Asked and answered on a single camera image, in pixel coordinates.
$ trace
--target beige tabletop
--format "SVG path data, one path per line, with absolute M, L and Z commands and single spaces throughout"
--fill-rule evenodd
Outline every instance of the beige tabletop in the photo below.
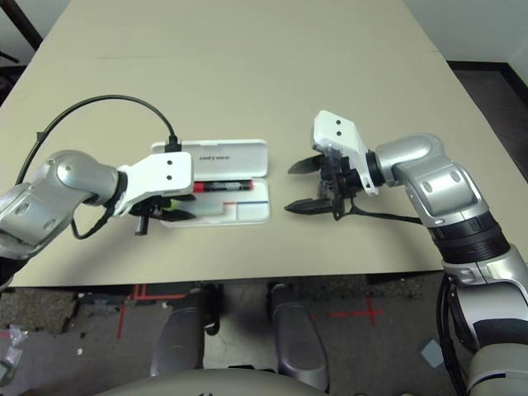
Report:
M 440 268 L 421 226 L 301 216 L 283 207 L 314 197 L 318 175 L 288 176 L 312 155 L 314 117 L 354 120 L 365 143 L 415 133 L 441 137 L 465 164 L 525 256 L 528 186 L 435 46 L 396 0 L 74 0 L 0 108 L 0 190 L 65 107 L 106 93 L 157 106 L 183 139 L 266 139 L 271 219 L 264 225 L 167 229 L 113 219 L 92 238 L 68 229 L 20 271 L 29 285 L 107 285 Z M 132 103 L 86 107 L 57 128 L 35 166 L 60 149 L 132 164 L 167 135 Z M 361 196 L 367 210 L 413 215 L 403 188 Z M 88 229 L 101 210 L 81 208 Z

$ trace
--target black cable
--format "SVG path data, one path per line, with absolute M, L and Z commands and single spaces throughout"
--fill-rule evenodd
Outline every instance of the black cable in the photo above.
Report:
M 377 219 L 405 221 L 407 223 L 413 223 L 413 224 L 422 223 L 422 221 L 418 217 L 400 216 L 399 214 L 390 214 L 390 213 L 367 212 L 357 207 L 357 205 L 354 203 L 354 198 L 351 198 L 350 202 L 351 202 L 351 209 L 345 214 L 340 214 L 338 211 L 337 205 L 334 205 L 333 218 L 336 221 L 339 221 L 343 217 L 348 216 L 348 215 L 359 215 L 359 216 L 375 217 Z
M 460 364 L 456 357 L 455 346 L 450 336 L 449 293 L 450 281 L 447 275 L 444 275 L 436 300 L 436 326 L 440 338 L 442 355 L 444 357 L 445 369 L 449 374 L 456 394 L 458 396 L 465 396 L 465 383 L 460 371 Z
M 81 107 L 84 107 L 86 105 L 89 105 L 91 103 L 95 103 L 97 101 L 108 101 L 108 100 L 122 100 L 122 101 L 132 101 L 134 103 L 139 103 L 140 105 L 143 105 L 153 111 L 156 116 L 158 116 L 165 126 L 168 128 L 168 132 L 170 136 L 175 139 L 176 134 L 174 133 L 174 129 L 172 128 L 171 123 L 167 120 L 165 115 L 162 114 L 160 110 L 158 110 L 156 107 L 152 106 L 150 103 L 147 103 L 146 101 L 143 101 L 141 99 L 138 99 L 137 97 L 129 97 L 126 95 L 100 95 L 99 97 L 90 97 L 88 99 L 85 99 L 83 101 L 80 101 L 78 103 L 75 103 L 74 105 L 70 106 L 66 110 L 64 110 L 62 113 L 57 115 L 54 120 L 52 120 L 49 125 L 44 129 L 44 131 L 37 134 L 37 140 L 35 142 L 35 145 L 31 148 L 30 152 L 27 154 L 26 161 L 24 161 L 24 164 L 21 167 L 20 172 L 18 173 L 18 177 L 16 178 L 15 184 L 20 184 L 24 181 L 24 177 L 26 177 L 27 170 L 29 169 L 31 163 L 33 162 L 33 159 L 35 158 L 35 155 L 40 149 L 40 146 L 45 142 L 45 140 L 50 136 L 51 131 L 67 116 L 72 114 L 74 111 L 80 109 Z
M 129 97 L 127 95 L 100 95 L 98 97 L 90 97 L 88 99 L 85 99 L 83 101 L 80 101 L 78 103 L 75 103 L 74 105 L 68 107 L 66 110 L 64 110 L 62 113 L 57 115 L 54 120 L 52 120 L 48 126 L 44 129 L 44 131 L 37 134 L 37 140 L 33 147 L 31 148 L 30 152 L 27 154 L 26 160 L 24 161 L 21 170 L 18 173 L 18 177 L 16 178 L 15 184 L 20 184 L 24 181 L 24 178 L 26 177 L 27 170 L 29 169 L 31 163 L 33 162 L 33 159 L 35 158 L 36 154 L 38 153 L 40 147 L 45 142 L 45 140 L 50 136 L 51 131 L 67 116 L 72 114 L 74 111 L 80 109 L 81 107 L 84 107 L 86 105 L 89 105 L 91 103 L 95 103 L 97 101 L 108 101 L 108 100 L 121 100 L 121 101 L 132 101 L 134 103 L 138 103 L 142 106 L 147 107 L 150 109 L 156 116 L 158 116 L 165 126 L 168 128 L 169 133 L 169 145 L 170 144 L 177 144 L 177 136 L 174 133 L 174 129 L 172 128 L 171 123 L 168 121 L 168 119 L 163 115 L 163 113 L 158 110 L 156 107 L 152 106 L 150 103 L 143 101 L 141 99 L 138 99 L 137 97 Z M 92 236 L 94 233 L 99 231 L 103 225 L 105 225 L 108 222 L 108 219 L 113 215 L 114 211 L 114 205 L 109 205 L 106 208 L 105 214 L 95 223 L 95 225 L 85 234 L 79 234 L 77 224 L 75 223 L 75 220 L 72 219 L 72 231 L 73 236 L 77 239 L 86 239 L 90 236 Z

